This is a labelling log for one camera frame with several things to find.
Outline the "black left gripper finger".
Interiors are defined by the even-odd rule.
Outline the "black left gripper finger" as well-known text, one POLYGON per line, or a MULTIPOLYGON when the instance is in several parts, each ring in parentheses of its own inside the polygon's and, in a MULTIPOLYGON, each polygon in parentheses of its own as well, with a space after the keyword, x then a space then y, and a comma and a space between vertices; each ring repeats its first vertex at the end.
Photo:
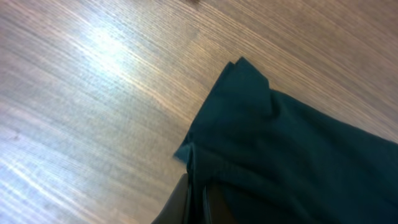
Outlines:
POLYGON ((188 198, 188 174, 183 174, 152 224, 182 224, 188 198))

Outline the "black t-shirt with logo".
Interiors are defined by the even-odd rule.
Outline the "black t-shirt with logo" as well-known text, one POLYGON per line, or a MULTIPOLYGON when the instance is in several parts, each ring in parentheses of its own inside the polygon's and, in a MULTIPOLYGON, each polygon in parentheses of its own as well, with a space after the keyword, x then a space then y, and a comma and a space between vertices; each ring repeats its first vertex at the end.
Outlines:
POLYGON ((246 59, 228 63, 175 156, 186 223, 211 223, 211 187, 237 223, 396 223, 397 144, 323 114, 246 59))

